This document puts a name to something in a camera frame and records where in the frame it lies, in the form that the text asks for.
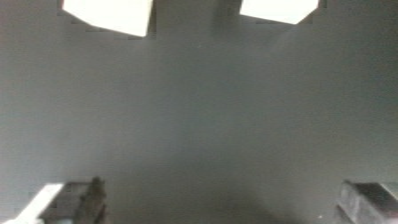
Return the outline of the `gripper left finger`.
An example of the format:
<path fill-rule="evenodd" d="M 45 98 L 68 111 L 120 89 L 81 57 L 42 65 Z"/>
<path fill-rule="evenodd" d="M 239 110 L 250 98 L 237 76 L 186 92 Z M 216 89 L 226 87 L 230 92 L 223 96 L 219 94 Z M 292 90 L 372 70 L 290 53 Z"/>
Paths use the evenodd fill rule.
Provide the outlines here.
<path fill-rule="evenodd" d="M 49 183 L 6 224 L 109 224 L 106 181 Z"/>

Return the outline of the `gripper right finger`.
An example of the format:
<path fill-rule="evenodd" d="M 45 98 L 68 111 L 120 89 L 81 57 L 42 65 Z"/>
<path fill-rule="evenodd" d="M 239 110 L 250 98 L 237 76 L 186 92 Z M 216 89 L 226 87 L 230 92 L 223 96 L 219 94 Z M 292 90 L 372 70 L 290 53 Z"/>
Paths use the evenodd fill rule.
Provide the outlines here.
<path fill-rule="evenodd" d="M 398 224 L 398 182 L 344 182 L 333 224 Z"/>

